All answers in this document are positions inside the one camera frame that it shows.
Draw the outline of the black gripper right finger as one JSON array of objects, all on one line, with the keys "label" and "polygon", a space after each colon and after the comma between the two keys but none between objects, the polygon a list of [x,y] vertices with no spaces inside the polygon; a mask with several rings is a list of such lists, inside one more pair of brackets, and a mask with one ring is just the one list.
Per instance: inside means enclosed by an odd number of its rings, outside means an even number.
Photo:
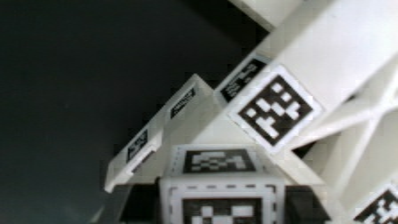
[{"label": "black gripper right finger", "polygon": [[330,216],[307,185],[286,187],[284,224],[326,224]]}]

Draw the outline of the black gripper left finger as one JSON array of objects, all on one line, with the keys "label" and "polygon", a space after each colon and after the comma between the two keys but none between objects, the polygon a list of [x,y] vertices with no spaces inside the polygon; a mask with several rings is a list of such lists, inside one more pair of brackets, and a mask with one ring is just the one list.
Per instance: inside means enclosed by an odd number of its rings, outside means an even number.
[{"label": "black gripper left finger", "polygon": [[161,224],[156,184],[118,185],[113,188],[90,224]]}]

